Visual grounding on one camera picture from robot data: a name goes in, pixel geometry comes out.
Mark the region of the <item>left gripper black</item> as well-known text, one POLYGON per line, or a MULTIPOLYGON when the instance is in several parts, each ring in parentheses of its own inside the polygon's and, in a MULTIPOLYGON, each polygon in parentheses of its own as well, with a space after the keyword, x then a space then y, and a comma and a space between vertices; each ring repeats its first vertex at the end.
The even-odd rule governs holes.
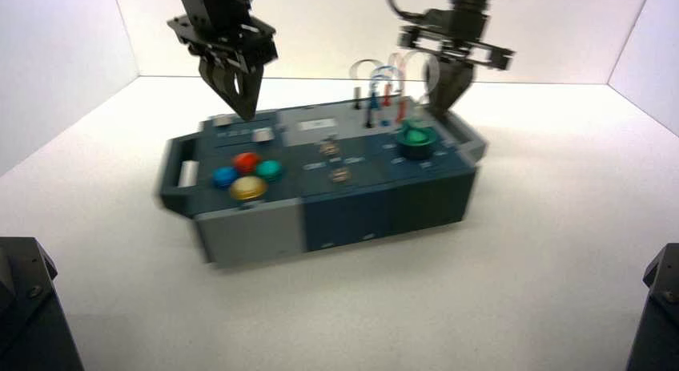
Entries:
POLYGON ((203 81, 243 120, 252 120, 257 111, 264 65, 276 60, 275 28, 252 16, 231 29, 199 29, 183 15, 167 21, 189 54, 204 58, 199 62, 203 81), (248 89, 240 72, 250 73, 248 89))

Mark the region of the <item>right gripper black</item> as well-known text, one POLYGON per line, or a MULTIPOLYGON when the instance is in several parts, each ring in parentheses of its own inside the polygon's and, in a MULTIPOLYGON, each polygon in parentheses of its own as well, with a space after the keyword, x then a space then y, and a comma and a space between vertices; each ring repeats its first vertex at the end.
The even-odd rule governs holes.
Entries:
POLYGON ((469 88, 475 65, 506 71, 514 51, 482 41, 488 16, 473 10, 427 10, 423 14, 399 11, 408 24, 401 27, 398 46, 456 60, 453 65, 430 58, 425 67, 428 111, 435 118, 444 114, 469 88))

